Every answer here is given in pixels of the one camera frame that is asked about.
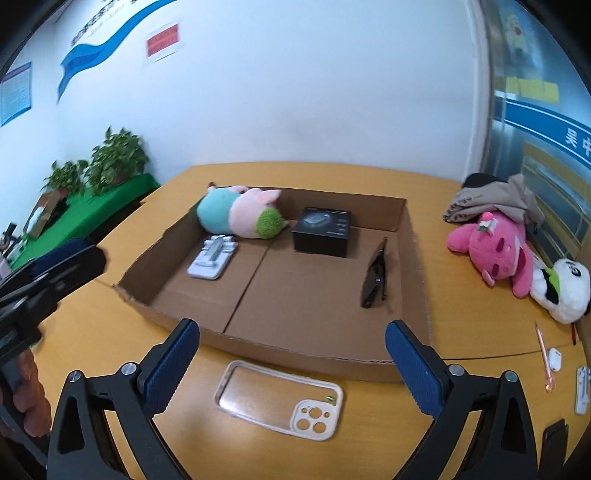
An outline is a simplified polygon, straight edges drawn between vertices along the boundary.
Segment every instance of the phone case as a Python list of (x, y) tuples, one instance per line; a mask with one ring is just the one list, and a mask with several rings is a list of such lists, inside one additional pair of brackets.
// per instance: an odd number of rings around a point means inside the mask
[(322, 441), (335, 433), (343, 390), (331, 382), (235, 360), (228, 365), (214, 402), (233, 417), (275, 432)]

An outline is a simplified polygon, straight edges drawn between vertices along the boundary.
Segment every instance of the plush toy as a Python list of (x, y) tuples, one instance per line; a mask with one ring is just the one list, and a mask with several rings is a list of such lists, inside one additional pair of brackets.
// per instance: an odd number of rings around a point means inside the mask
[(199, 222), (214, 235), (272, 238), (287, 226), (274, 206), (281, 190), (210, 186), (197, 205)]
[(525, 226), (501, 212), (485, 212), (479, 223), (456, 228), (447, 237), (447, 247), (468, 253), (491, 287), (495, 280), (512, 277), (513, 295), (523, 298), (530, 292), (534, 262), (525, 243)]
[(589, 313), (591, 280), (579, 262), (562, 258), (553, 268), (534, 270), (530, 295), (560, 323), (576, 322)]

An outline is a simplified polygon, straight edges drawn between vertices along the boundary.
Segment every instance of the black box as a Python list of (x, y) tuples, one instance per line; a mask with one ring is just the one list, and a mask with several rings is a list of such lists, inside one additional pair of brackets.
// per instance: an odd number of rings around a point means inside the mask
[(294, 248), (307, 254), (346, 257), (351, 212), (306, 207), (292, 229)]

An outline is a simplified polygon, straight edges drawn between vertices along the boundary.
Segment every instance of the white wall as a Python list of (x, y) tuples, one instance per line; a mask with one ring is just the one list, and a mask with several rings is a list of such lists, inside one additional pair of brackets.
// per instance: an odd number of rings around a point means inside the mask
[(10, 222), (21, 232), (41, 194), (50, 165), (61, 159), (57, 145), (55, 85), (61, 68), (53, 56), (54, 24), (44, 24), (10, 70), (31, 61), (32, 109), (0, 127), (0, 233)]
[[(82, 42), (103, 43), (149, 3), (117, 0)], [(33, 109), (0, 129), (11, 179), (2, 182), (0, 226), (22, 226), (50, 163), (88, 158), (109, 125), (145, 138), (160, 182), (196, 164), (255, 160), (460, 180), (478, 168), (487, 126), (477, 4), (177, 0), (143, 20), (107, 61), (76, 75), (56, 104), (70, 41), (105, 5), (74, 0), (19, 57), (33, 59)], [(170, 22), (180, 24), (182, 48), (146, 65), (145, 39)], [(19, 207), (7, 209), (8, 199)]]

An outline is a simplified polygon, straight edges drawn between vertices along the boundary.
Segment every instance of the finger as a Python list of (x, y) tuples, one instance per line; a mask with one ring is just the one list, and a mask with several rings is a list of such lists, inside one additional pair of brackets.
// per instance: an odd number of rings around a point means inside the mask
[(25, 413), (29, 408), (37, 405), (45, 398), (45, 390), (37, 378), (37, 369), (33, 369), (33, 378), (26, 383), (21, 384), (12, 397), (12, 402), (16, 409)]
[(51, 430), (51, 405), (45, 398), (27, 412), (25, 431), (31, 437), (43, 437)]
[(29, 381), (35, 369), (35, 357), (28, 348), (18, 356), (18, 370), (25, 381)]

